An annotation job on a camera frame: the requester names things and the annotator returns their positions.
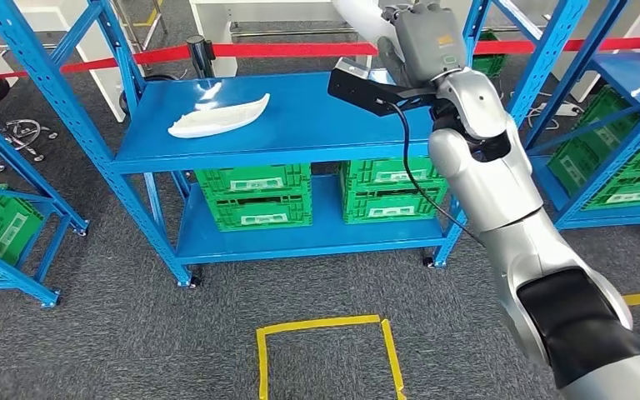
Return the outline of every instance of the white foam object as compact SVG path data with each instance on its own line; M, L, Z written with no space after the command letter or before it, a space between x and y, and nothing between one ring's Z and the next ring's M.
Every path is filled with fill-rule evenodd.
M167 131L176 138L202 138L241 128L256 121L270 97L266 93L255 102L193 111L180 117Z
M373 0L332 0L332 5L364 40L376 47L379 38L385 36L391 40L397 55L403 59L396 29L382 18L382 9Z

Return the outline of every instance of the robotic arm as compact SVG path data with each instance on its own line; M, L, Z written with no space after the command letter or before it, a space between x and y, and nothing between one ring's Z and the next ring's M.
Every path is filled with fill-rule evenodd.
M382 17L395 27L405 62L387 39L379 41L380 57L406 87L368 81L361 67L341 60L328 92L379 116L430 107L430 157L487 249L514 341L551 367L566 398L640 399L632 314L543 210L518 128L489 79L465 66L452 12L418 3L388 7Z

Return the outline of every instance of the gray gripper housing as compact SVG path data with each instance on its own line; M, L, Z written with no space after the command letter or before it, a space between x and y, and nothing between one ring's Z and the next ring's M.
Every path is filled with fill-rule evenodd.
M465 42L449 8L418 3L401 11L394 26L414 87L425 87L435 77L465 66Z

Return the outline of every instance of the gray carpet floor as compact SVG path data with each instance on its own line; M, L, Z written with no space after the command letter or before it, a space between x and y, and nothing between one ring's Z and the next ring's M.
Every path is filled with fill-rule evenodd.
M174 23L166 37L157 34L154 47L180 43L193 32L187 7L173 0L163 4ZM135 21L143 21L150 8L130 10ZM493 23L502 23L495 18ZM333 63L239 64L240 73L248 74L328 70ZM505 92L523 65L523 58L508 60ZM182 74L188 67L176 62L154 71ZM92 79L88 74L67 79L115 148L123 126ZM559 398L549 371L527 362L499 323L488 262L467 237L442 270L423 267L421 250L413 249L209 264L199 268L202 287L175 287L120 202L35 93L22 79L0 103L0 114L36 118L63 133L38 144L47 159L36 168L92 225L87 237L66 236L47 275L47 285L62 289L59 307L41 311L19 292L0 292L0 398L255 398L257 328L367 313L391 322L409 399ZM569 121L561 123L566 127ZM167 177L160 178L167 225L176 227L179 201ZM0 174L4 181L27 189L10 170ZM623 293L640 293L640 226L563 236ZM42 250L40 242L32 259ZM640 333L640 307L632 312ZM271 399L394 398L376 324L279 333L267 345Z

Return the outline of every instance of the stanchion post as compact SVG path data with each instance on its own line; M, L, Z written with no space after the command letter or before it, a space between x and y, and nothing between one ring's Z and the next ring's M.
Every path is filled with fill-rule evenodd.
M195 68L197 77L213 78L212 60L214 59L214 54L212 43L200 35L188 37L185 43L187 43L187 49L190 51L192 66Z

